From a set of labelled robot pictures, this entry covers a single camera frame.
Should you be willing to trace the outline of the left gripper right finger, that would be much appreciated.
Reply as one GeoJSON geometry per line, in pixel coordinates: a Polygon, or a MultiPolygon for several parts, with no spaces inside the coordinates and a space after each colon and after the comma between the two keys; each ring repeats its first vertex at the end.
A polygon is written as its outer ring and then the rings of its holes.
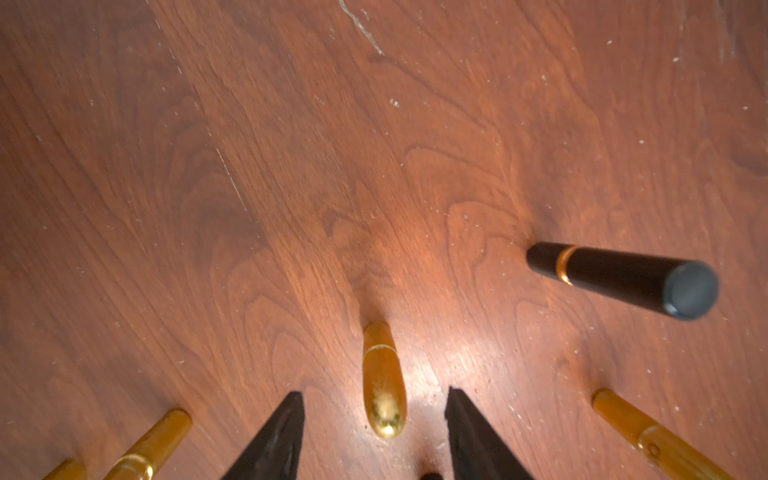
{"type": "Polygon", "coordinates": [[[445,419],[456,480],[533,480],[462,389],[449,388],[445,419]]]}

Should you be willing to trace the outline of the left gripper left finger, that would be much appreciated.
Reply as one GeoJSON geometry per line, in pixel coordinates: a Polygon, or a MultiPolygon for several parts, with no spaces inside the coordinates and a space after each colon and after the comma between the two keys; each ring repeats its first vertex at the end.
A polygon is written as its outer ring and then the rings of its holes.
{"type": "Polygon", "coordinates": [[[296,480],[304,423],[303,395],[291,391],[222,480],[296,480]]]}

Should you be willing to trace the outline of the gold lipstick cap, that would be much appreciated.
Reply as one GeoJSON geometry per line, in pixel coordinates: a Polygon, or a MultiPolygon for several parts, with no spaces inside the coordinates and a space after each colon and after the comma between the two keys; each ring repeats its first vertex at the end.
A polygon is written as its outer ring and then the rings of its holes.
{"type": "Polygon", "coordinates": [[[105,480],[151,480],[174,453],[193,425],[183,409],[169,410],[123,454],[105,480]]]}

